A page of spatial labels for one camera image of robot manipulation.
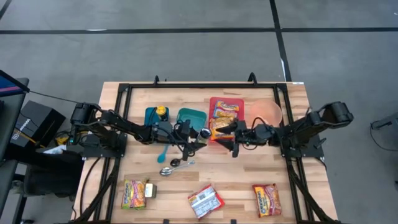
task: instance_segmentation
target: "wooden tabletop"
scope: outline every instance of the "wooden tabletop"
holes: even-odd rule
[[[99,101],[102,109],[114,109],[118,85],[118,82],[104,83]],[[308,108],[305,86],[302,83],[287,83],[287,86],[294,119],[299,119],[304,116]],[[133,89],[128,120],[144,124],[145,109],[158,105],[169,107],[172,123],[175,122],[179,109],[183,107],[204,111],[208,114],[212,96],[242,98],[245,102],[245,116],[248,116],[249,108],[256,100],[274,100],[272,90],[267,88]],[[288,123],[283,98],[281,100],[284,121]],[[218,144],[209,144],[200,149],[195,157],[190,158],[195,160],[195,165],[176,170],[168,177],[160,176],[159,171],[161,168],[169,166],[172,159],[181,157],[181,155],[176,147],[170,146],[166,161],[163,164],[158,164],[157,156],[163,149],[164,145],[145,146],[135,141],[132,136],[128,137],[126,155],[121,159],[112,223],[161,223],[165,218],[169,219],[171,223],[230,223],[231,219],[237,219],[238,223],[295,223],[286,163],[281,157],[278,147],[262,146],[254,151],[242,148],[239,157],[232,158],[227,149]],[[75,209],[78,214],[81,186],[94,161],[95,159],[88,159],[81,174],[75,201]],[[101,159],[97,163],[88,178],[83,197],[83,209],[98,193],[103,161],[104,159]],[[310,193],[326,214],[337,219],[324,166],[312,158],[304,158],[303,163]],[[146,177],[157,185],[157,197],[147,200],[145,210],[122,210],[124,179],[142,180]],[[279,189],[282,215],[258,218],[256,195],[252,190],[252,184],[273,183],[276,183]],[[187,197],[207,184],[213,185],[225,201],[225,206],[198,221]],[[108,206],[108,193],[103,200],[102,219],[105,217]],[[299,194],[299,199],[305,219],[305,205],[301,194]]]

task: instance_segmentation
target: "black metal frame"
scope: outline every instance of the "black metal frame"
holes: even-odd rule
[[[119,85],[115,110],[119,111],[122,94],[126,91],[127,96],[126,96],[126,101],[125,101],[125,105],[124,105],[123,118],[127,119],[132,91],[135,88],[270,88],[273,90],[274,96],[275,96],[275,102],[279,106],[281,106],[279,93],[283,94],[283,98],[285,101],[285,108],[287,111],[288,122],[292,123],[294,121],[292,109],[291,109],[290,101],[289,101],[289,93],[287,91],[286,83],[258,83],[257,78],[253,73],[250,74],[247,83],[167,83],[167,82],[159,83],[158,76],[155,77],[155,80],[153,83],[133,83],[133,84],[122,83]],[[116,168],[117,172],[119,171],[120,160],[121,160],[120,158],[115,159],[114,169]],[[298,175],[300,177],[300,183],[301,183],[301,187],[299,187],[299,189],[308,191],[307,181],[306,181],[305,172],[304,172],[304,166],[303,166],[301,157],[296,158],[296,161],[297,161]],[[289,167],[293,167],[293,162],[288,158],[286,158],[286,166],[288,167],[287,172],[288,172],[289,177],[291,175],[295,175],[295,171],[293,169],[289,169]],[[103,166],[101,182],[99,185],[100,189],[102,189],[104,186],[106,176],[108,174],[108,169],[109,169],[108,167],[109,167],[109,159],[107,158],[105,160],[105,163]],[[109,199],[108,199],[109,203],[108,203],[108,207],[106,210],[106,220],[109,222],[112,217],[113,202],[114,202],[114,197],[116,194],[117,180],[118,180],[118,178],[116,176],[116,178],[113,180],[113,183],[111,185],[111,190],[109,193]],[[312,205],[310,204],[310,202],[308,202],[306,200],[305,200],[305,207],[306,207],[306,211],[307,211],[308,221],[302,219],[299,197],[298,197],[298,193],[297,193],[297,189],[296,189],[297,183],[293,179],[289,178],[289,184],[290,184],[290,190],[292,192],[292,199],[293,199],[296,222],[297,223],[314,222]],[[310,197],[310,201],[314,203],[314,200],[312,197]],[[98,207],[95,210],[94,220],[99,219],[100,209],[101,209],[101,203],[99,203]]]

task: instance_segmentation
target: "black box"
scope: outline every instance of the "black box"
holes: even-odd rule
[[[28,101],[21,109],[15,125],[17,130],[14,130],[10,143],[34,148],[35,144],[25,138],[23,136],[25,134],[34,141],[39,142],[40,145],[47,147],[64,120],[64,115],[53,108]]]

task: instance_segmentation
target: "metal spoon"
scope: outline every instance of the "metal spoon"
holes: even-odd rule
[[[188,162],[188,163],[186,163],[186,164],[182,164],[182,165],[180,165],[180,166],[178,166],[178,167],[176,167],[176,168],[173,168],[173,169],[171,169],[171,168],[169,168],[169,167],[164,167],[159,173],[160,173],[161,175],[163,175],[163,176],[168,176],[168,175],[170,175],[174,170],[176,170],[176,169],[178,169],[178,168],[187,167],[187,166],[189,166],[189,165],[194,165],[194,164],[195,164],[195,161],[190,161],[190,162]]]

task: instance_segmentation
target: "blue spoon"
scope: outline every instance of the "blue spoon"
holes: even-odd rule
[[[169,145],[164,146],[163,152],[157,157],[157,162],[158,163],[163,163],[166,160],[166,152],[169,149]]]

